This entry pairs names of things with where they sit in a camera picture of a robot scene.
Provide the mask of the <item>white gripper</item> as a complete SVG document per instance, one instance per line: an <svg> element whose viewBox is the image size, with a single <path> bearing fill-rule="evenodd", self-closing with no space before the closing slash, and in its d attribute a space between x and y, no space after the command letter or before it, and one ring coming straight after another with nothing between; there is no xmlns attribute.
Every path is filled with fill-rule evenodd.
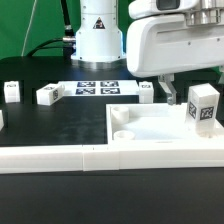
<svg viewBox="0 0 224 224"><path fill-rule="evenodd" d="M169 73L224 66L224 0L134 0L128 10L128 70L160 75L169 105L176 103Z"/></svg>

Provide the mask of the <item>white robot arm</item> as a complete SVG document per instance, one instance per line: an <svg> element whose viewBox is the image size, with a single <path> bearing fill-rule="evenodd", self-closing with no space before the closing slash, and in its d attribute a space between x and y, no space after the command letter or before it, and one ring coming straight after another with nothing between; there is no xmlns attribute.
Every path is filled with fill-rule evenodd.
<svg viewBox="0 0 224 224"><path fill-rule="evenodd" d="M176 100L175 73L217 67L224 73L224 0L134 0L133 23L118 29L118 0L80 0L81 26L71 59L91 68L124 60L139 78L157 76Z"/></svg>

